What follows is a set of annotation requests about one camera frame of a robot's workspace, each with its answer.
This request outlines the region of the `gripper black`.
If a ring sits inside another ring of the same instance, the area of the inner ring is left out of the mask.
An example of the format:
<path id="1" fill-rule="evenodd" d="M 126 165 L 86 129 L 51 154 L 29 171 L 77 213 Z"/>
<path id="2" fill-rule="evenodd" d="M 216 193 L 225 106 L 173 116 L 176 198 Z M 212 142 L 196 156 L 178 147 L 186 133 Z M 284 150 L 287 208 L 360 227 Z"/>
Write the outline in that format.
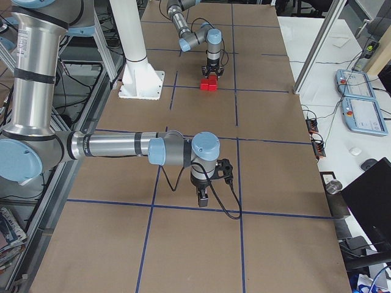
<path id="1" fill-rule="evenodd" d="M 193 175 L 191 175 L 190 179 L 191 179 L 191 183 L 196 188 L 198 206 L 200 208 L 207 207 L 209 198 L 206 189 L 210 186 L 210 182 L 206 179 L 198 179 Z"/>
<path id="2" fill-rule="evenodd" d="M 208 78 L 210 72 L 215 72 L 217 78 L 219 79 L 224 74 L 224 67 L 220 67 L 219 59 L 208 59 L 206 62 L 206 66 L 202 66 L 202 75 L 205 78 Z"/>

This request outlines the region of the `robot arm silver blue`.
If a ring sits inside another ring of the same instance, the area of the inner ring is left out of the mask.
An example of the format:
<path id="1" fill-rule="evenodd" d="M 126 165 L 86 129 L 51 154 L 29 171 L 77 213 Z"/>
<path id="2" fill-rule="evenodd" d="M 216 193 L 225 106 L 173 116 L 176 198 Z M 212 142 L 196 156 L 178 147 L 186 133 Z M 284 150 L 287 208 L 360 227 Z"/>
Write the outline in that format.
<path id="1" fill-rule="evenodd" d="M 199 207 L 208 204 L 207 187 L 217 199 L 211 180 L 217 179 L 220 143 L 210 132 L 185 139 L 178 131 L 83 134 L 50 128 L 59 45 L 69 28 L 92 24 L 93 1 L 12 1 L 18 20 L 17 58 L 11 121 L 1 134 L 1 177 L 25 181 L 60 163 L 84 157 L 142 157 L 154 165 L 191 166 L 191 182 Z M 182 12 L 200 1 L 169 1 L 168 15 L 175 25 L 181 50 L 206 42 L 206 69 L 219 68 L 221 32 L 202 25 L 191 32 Z M 136 1 L 110 1 L 125 53 L 121 98 L 157 100 L 164 72 L 148 62 Z"/>
<path id="2" fill-rule="evenodd" d="M 167 2 L 167 17 L 175 26 L 179 45 L 183 52 L 190 51 L 202 43 L 207 43 L 206 65 L 202 67 L 202 75 L 208 78 L 212 73 L 218 78 L 224 72 L 224 66 L 221 65 L 222 52 L 222 32 L 215 28 L 211 23 L 205 21 L 200 29 L 193 31 L 189 28 L 183 12 L 191 7 L 198 5 L 200 1 L 181 1 L 171 0 Z"/>

